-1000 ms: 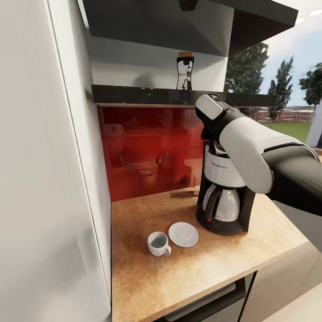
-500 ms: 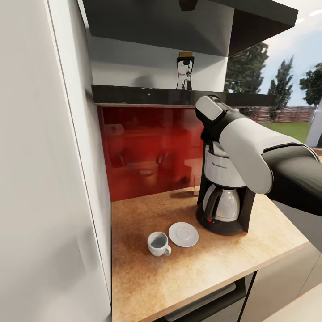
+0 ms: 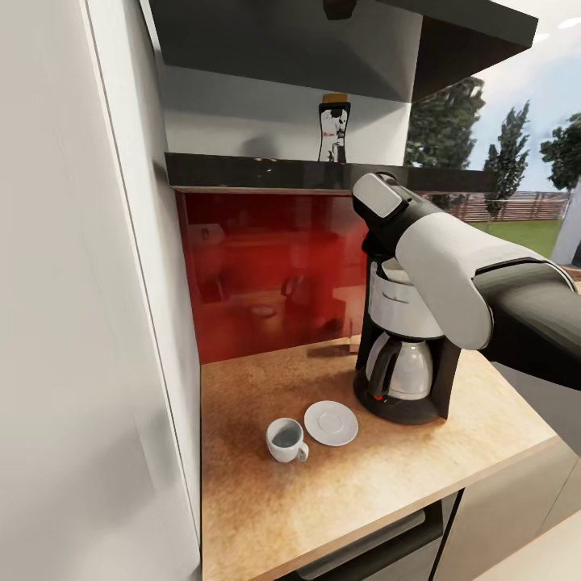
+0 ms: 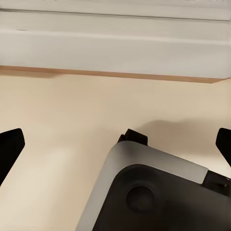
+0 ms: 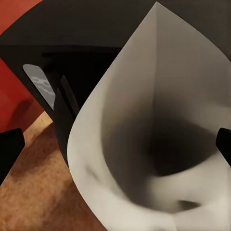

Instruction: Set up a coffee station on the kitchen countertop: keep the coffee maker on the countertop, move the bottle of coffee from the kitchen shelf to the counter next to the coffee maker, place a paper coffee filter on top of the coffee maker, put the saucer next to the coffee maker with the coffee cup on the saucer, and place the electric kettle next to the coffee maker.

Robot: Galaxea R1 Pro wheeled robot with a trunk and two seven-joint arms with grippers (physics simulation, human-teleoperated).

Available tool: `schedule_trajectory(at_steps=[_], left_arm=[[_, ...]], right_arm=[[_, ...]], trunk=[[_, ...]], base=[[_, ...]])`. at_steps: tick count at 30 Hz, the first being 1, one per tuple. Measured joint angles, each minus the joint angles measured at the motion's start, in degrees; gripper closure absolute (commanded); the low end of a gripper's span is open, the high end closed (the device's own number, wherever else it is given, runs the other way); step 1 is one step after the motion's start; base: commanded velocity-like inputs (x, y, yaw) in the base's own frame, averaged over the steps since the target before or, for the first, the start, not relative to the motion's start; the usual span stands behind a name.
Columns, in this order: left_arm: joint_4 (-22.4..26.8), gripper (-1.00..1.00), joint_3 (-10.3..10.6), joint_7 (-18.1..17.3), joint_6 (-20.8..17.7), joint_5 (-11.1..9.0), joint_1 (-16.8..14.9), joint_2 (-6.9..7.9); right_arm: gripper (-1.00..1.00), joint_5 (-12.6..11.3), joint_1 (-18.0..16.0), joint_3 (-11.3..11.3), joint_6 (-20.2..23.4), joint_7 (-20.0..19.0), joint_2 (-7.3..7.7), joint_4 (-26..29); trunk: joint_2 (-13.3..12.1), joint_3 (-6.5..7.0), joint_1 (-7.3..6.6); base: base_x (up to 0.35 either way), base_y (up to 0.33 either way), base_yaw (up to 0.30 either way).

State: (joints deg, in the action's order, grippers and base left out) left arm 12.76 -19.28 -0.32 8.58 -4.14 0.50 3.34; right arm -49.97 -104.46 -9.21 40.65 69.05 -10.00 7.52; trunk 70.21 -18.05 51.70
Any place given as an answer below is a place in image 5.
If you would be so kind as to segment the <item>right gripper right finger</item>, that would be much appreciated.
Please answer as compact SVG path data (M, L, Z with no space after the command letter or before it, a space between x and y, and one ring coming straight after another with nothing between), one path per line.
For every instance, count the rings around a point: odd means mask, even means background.
M231 166L231 130L220 128L218 131L216 146Z

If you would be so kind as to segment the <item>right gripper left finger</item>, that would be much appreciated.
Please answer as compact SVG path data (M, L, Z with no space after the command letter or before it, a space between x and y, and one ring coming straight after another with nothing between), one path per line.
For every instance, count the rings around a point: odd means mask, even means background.
M0 134L0 186L5 181L24 145L25 140L20 128Z

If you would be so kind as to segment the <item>paper coffee filter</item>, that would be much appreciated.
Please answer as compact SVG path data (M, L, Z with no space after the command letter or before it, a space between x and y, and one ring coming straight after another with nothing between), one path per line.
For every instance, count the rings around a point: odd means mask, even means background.
M231 62L156 2L71 129L67 161L107 231L231 231Z

